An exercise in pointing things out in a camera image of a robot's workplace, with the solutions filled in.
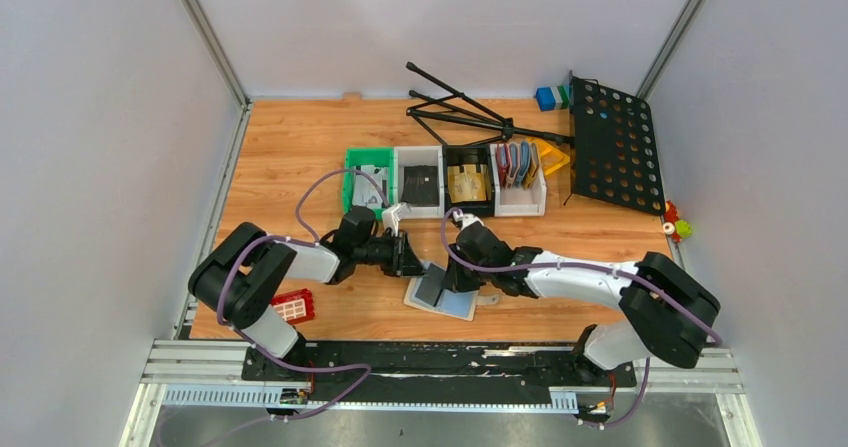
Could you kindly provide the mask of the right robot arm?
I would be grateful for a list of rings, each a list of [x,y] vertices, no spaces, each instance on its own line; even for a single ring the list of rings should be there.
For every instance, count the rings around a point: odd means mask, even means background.
[[[572,299],[623,315],[586,327],[578,338],[574,362],[591,373],[647,357],[692,369],[709,342],[721,342],[714,329],[720,302],[664,254],[620,263],[580,260],[540,247],[512,248],[472,214],[454,213],[442,223],[458,229],[445,244],[446,287],[490,284],[511,297]]]

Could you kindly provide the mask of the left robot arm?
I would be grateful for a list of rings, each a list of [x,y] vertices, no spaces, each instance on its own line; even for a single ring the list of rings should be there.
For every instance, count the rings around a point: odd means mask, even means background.
[[[222,322],[275,358],[301,343],[297,330],[275,311],[272,299],[285,280],[335,285],[359,265],[377,266],[389,277],[426,273],[403,230],[377,230],[377,217],[353,207],[339,226],[310,244],[240,224],[195,268],[187,290],[221,314]]]

